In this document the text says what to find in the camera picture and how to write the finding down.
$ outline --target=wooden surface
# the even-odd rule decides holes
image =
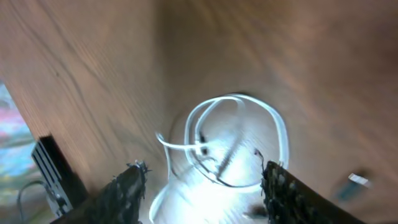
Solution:
[[[0,76],[33,135],[52,133],[93,194],[127,162],[154,169],[144,223],[167,182],[155,131],[167,135],[176,121],[172,141],[182,142],[183,115],[232,91],[280,111],[291,173],[331,199],[337,182],[369,169],[373,187],[344,209],[369,223],[394,221],[397,12],[387,0],[0,0]],[[256,111],[252,147],[273,156],[272,123]],[[250,223],[240,213],[259,201],[217,197],[202,196],[211,206],[170,197],[157,221]]]

